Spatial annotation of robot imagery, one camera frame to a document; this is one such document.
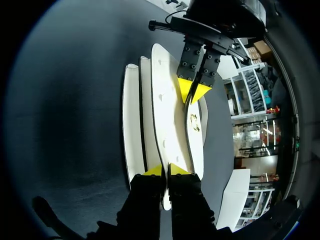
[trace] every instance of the red object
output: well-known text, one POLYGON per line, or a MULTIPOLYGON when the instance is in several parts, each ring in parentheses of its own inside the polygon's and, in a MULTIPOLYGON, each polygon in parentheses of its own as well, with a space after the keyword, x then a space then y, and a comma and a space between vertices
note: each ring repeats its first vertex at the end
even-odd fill
POLYGON ((280 108, 278 106, 275 106, 275 108, 269 108, 266 110, 267 114, 277 114, 280 112, 280 108))

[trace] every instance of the white plate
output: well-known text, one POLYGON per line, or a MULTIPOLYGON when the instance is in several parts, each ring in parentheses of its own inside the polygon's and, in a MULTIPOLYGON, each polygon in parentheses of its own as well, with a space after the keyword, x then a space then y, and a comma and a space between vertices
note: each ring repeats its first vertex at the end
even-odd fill
POLYGON ((139 67, 125 68, 122 93, 122 127, 125 162, 131 183, 136 174, 145 173, 140 130, 139 67))
POLYGON ((142 56, 140 58, 140 81, 142 91, 142 109, 143 109, 143 135, 146 155, 147 169, 153 169, 161 164, 156 136, 154 130, 154 118, 152 111, 151 95, 151 61, 142 56))
MULTIPOLYGON (((177 78, 178 66, 179 62, 167 50, 159 44, 153 45, 151 88, 155 139, 166 175, 169 164, 174 163, 190 173, 197 173, 202 179, 204 174, 202 128, 201 124, 198 124, 197 131, 195 131, 191 124, 191 115, 197 116, 200 123, 199 106, 198 102, 189 106, 187 119, 190 120, 188 124, 190 154, 185 128, 186 108, 182 101, 177 78)), ((164 196, 166 210, 171 207, 167 205, 167 197, 168 190, 164 196)))

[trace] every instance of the black cable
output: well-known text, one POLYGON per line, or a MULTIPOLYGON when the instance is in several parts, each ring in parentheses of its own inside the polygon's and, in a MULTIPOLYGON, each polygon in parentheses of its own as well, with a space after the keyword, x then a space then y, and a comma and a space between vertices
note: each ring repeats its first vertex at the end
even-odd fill
POLYGON ((174 15, 174 14, 177 14, 177 13, 181 13, 181 12, 186 12, 187 10, 180 10, 180 11, 175 11, 175 12, 173 12, 173 13, 170 13, 168 16, 166 16, 165 17, 165 22, 167 23, 167 24, 170 24, 169 22, 168 22, 168 18, 170 17, 170 16, 172 16, 172 15, 174 15))

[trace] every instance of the gray table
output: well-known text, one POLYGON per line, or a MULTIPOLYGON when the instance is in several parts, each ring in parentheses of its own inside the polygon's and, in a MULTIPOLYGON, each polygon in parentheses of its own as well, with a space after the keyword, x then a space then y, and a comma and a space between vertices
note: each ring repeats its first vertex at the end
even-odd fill
MULTIPOLYGON (((154 43, 180 59, 182 35, 148 30, 149 20, 166 15, 144 0, 59 1, 30 33, 8 82, 3 140, 14 184, 31 214, 31 199, 39 195, 83 236, 97 230, 98 220, 116 224, 129 192, 121 123, 124 69, 150 57, 154 43)), ((234 157, 221 79, 206 101, 202 190, 218 217, 234 157)), ((161 238, 169 239, 169 211, 161 213, 161 222, 161 238)))

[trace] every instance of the cardboard box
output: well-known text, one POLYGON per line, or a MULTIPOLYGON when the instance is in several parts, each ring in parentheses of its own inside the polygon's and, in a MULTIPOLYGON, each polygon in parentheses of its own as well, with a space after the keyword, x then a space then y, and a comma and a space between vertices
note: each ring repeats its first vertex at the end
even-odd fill
POLYGON ((249 53, 249 57, 252 59, 252 60, 256 60, 256 59, 260 59, 261 56, 260 54, 258 53, 258 50, 253 46, 253 47, 249 47, 247 49, 248 53, 249 53))
POLYGON ((253 44, 257 49, 258 53, 261 55, 262 60, 265 62, 266 59, 272 56, 272 51, 270 47, 265 43, 265 41, 257 41, 253 44))
POLYGON ((252 60, 252 63, 253 63, 253 64, 262 63, 262 60, 261 60, 261 58, 258 58, 258 59, 256 59, 256 60, 252 60))

